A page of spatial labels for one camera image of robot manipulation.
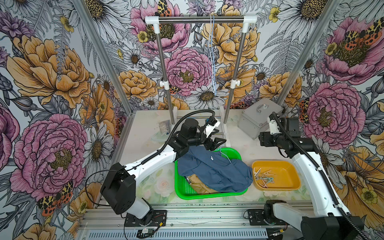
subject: tan garment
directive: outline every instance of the tan garment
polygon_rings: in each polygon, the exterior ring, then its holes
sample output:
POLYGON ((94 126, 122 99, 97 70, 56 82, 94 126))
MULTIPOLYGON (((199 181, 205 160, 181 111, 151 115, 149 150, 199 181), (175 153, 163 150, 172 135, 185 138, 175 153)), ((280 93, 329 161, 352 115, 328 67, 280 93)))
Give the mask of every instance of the tan garment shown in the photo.
POLYGON ((196 174, 188 177, 191 182, 189 185, 198 193, 198 194, 210 194, 210 193, 218 193, 213 189, 210 189, 205 185, 196 174))

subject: black cable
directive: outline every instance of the black cable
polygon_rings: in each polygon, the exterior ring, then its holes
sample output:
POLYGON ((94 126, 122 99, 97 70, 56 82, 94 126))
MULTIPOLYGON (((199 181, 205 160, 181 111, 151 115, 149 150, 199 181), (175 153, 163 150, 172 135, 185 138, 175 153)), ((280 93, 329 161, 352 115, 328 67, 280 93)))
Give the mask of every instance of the black cable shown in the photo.
MULTIPOLYGON (((304 155, 312 162, 312 164, 318 169, 320 165, 305 151, 292 137, 289 135, 289 133, 286 131, 286 129, 283 127, 281 122, 279 121, 279 117, 275 112, 272 112, 272 116, 274 120, 276 121, 277 125, 279 126, 280 130, 284 133, 284 135, 300 150, 300 152, 304 153, 304 155)), ((339 205, 339 201, 336 197, 335 192, 333 192, 333 188, 331 187, 331 183, 329 182, 325 172, 323 170, 318 171, 324 180, 325 185, 327 186, 327 189, 329 191, 329 194, 331 195, 332 201, 335 203, 335 205, 339 205)), ((345 211, 341 207, 337 207, 340 214, 345 218, 345 220, 352 226, 354 230, 358 232, 358 234, 361 236, 363 240, 369 240, 363 232, 352 222, 351 218, 345 213, 345 211)))
POLYGON ((198 114, 198 113, 211 113, 212 114, 212 117, 215 117, 215 111, 213 110, 210 110, 210 109, 203 109, 203 110, 197 110, 197 111, 193 111, 191 113, 188 113, 187 115, 183 116, 182 118, 180 118, 180 120, 176 123, 176 125, 173 127, 171 133, 169 134, 168 136, 168 139, 166 140, 166 142, 164 143, 164 145, 159 149, 157 150, 157 152, 155 152, 154 154, 152 154, 151 156, 147 157, 146 159, 144 159, 139 165, 142 165, 146 162, 148 162, 149 160, 151 160, 152 158, 154 158, 155 156, 159 155, 162 151, 164 151, 165 147, 168 145, 169 143, 169 140, 172 138, 173 134, 175 133, 177 127, 180 125, 180 123, 182 121, 184 121, 187 117, 190 117, 192 115, 195 115, 195 114, 198 114))

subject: green basket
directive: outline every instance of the green basket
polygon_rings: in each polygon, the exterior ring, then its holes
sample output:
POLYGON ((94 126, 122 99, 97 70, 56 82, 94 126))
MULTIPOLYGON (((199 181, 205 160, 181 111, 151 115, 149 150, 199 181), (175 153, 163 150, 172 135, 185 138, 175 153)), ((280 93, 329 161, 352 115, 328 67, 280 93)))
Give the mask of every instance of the green basket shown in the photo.
MULTIPOLYGON (((239 159, 241 160, 240 153, 233 148, 225 147, 221 149, 221 152, 228 156, 229 159, 239 159)), ((175 161, 175 192, 176 194, 184 200, 191 199, 202 199, 202 198, 211 198, 211 197, 225 197, 225 196, 236 196, 244 194, 244 192, 224 192, 224 193, 214 193, 214 194, 198 194, 187 182, 187 180, 180 176, 177 171, 177 162, 175 161)))

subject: white clip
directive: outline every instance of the white clip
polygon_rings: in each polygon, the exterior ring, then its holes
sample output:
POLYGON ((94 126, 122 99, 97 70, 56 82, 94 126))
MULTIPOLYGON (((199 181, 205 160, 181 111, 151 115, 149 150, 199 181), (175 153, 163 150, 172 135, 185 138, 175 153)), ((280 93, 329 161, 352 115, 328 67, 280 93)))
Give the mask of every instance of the white clip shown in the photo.
POLYGON ((169 90, 169 81, 160 81, 160 87, 164 87, 165 90, 169 90))

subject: yellow plastic bin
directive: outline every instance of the yellow plastic bin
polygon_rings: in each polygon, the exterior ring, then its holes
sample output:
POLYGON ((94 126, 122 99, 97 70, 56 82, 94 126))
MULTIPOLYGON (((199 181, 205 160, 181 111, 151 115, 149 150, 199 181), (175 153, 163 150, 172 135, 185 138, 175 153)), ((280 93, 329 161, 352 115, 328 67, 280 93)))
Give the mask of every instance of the yellow plastic bin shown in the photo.
POLYGON ((291 190, 297 190, 301 186, 301 181, 299 178, 299 175, 297 174, 296 168, 287 161, 278 161, 278 160, 272 160, 272 161, 255 161, 252 164, 252 170, 254 172, 257 172, 260 169, 260 174, 264 173, 269 170, 270 174, 274 174, 273 181, 274 183, 270 182, 267 184, 268 188, 262 187, 257 183, 260 183, 263 185, 262 180, 258 179, 256 181, 254 173, 253 175, 253 184, 255 187, 261 191, 291 191, 291 190))

